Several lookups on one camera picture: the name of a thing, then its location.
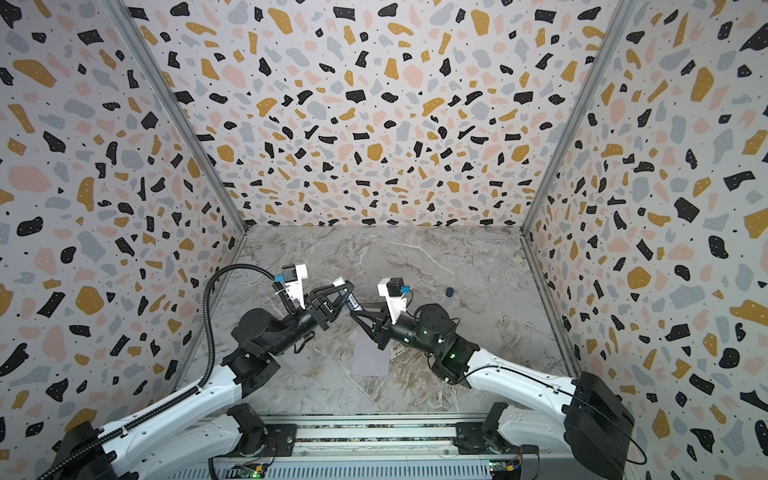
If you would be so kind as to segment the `pale lilac envelope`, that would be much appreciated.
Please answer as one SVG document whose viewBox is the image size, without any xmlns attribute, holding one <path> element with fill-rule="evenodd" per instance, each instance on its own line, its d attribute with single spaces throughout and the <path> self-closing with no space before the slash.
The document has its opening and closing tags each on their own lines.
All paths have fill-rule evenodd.
<svg viewBox="0 0 768 480">
<path fill-rule="evenodd" d="M 360 326 L 356 327 L 350 366 L 352 375 L 386 378 L 389 375 L 391 358 L 390 346 L 384 350 L 379 349 Z"/>
</svg>

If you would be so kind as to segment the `blue white glue stick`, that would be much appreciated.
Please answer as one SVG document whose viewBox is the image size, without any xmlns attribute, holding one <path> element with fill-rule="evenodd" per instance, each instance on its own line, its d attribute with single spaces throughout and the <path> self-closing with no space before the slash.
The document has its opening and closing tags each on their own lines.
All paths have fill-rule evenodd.
<svg viewBox="0 0 768 480">
<path fill-rule="evenodd" d="M 333 285 L 336 287 L 343 286 L 344 284 L 346 284 L 346 280 L 343 277 L 338 277 L 333 281 Z M 359 311 L 362 309 L 352 289 L 342 289 L 339 291 L 339 295 L 345 298 L 346 306 L 350 311 Z"/>
</svg>

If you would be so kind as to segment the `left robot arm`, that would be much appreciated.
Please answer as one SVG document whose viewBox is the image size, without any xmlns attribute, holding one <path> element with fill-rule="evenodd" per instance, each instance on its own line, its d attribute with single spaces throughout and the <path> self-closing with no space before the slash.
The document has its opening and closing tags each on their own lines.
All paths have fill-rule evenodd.
<svg viewBox="0 0 768 480">
<path fill-rule="evenodd" d="M 270 455 L 277 448 L 246 398 L 299 352 L 317 328 L 346 309 L 353 286 L 336 282 L 286 296 L 283 318 L 247 311 L 232 331 L 237 347 L 203 376 L 157 404 L 95 428 L 84 422 L 62 439 L 44 479 L 160 479 L 199 460 Z"/>
</svg>

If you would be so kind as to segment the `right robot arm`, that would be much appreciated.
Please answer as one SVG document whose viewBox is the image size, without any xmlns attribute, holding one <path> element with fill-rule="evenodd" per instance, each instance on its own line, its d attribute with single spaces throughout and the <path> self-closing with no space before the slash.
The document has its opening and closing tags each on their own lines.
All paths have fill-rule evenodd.
<svg viewBox="0 0 768 480">
<path fill-rule="evenodd" d="M 396 341 L 422 352 L 440 381 L 502 396 L 483 424 L 491 448 L 519 445 L 505 417 L 518 403 L 547 416 L 554 436 L 587 470 L 604 479 L 623 478 L 635 420 L 600 377 L 556 376 L 509 362 L 459 335 L 457 320 L 436 303 L 397 320 L 383 302 L 354 307 L 350 315 L 379 349 Z"/>
</svg>

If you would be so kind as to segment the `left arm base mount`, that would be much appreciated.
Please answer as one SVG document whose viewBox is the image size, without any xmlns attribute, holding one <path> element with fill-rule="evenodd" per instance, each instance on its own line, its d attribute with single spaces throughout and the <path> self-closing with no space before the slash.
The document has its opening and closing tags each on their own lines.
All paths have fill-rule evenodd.
<svg viewBox="0 0 768 480">
<path fill-rule="evenodd" d="M 226 410 L 214 424 L 223 447 L 215 456 L 290 457 L 297 439 L 298 426 L 290 423 L 266 423 L 248 404 Z"/>
</svg>

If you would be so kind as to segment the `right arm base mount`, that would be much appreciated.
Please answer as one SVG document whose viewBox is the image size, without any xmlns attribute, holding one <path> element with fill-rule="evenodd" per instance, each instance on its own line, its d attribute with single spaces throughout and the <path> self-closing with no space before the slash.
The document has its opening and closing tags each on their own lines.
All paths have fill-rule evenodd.
<svg viewBox="0 0 768 480">
<path fill-rule="evenodd" d="M 517 409 L 507 402 L 495 402 L 482 422 L 458 422 L 452 444 L 460 455 L 493 454 L 517 458 L 538 454 L 538 445 L 511 443 L 502 435 L 502 420 Z"/>
</svg>

